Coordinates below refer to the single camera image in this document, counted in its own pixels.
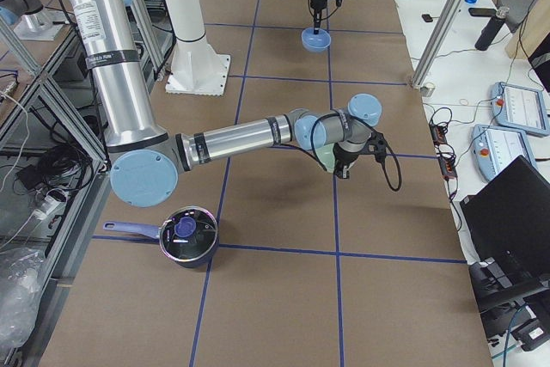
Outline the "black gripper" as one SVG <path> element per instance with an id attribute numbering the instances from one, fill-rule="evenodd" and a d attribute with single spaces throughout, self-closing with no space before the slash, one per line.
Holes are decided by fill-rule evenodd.
<path id="1" fill-rule="evenodd" d="M 310 0 L 313 10 L 313 34 L 318 35 L 321 29 L 322 11 L 327 8 L 327 0 Z"/>
<path id="2" fill-rule="evenodd" d="M 347 180 L 350 178 L 349 169 L 352 164 L 358 159 L 358 152 L 350 152 L 342 148 L 334 148 L 334 172 L 335 175 L 341 180 Z"/>

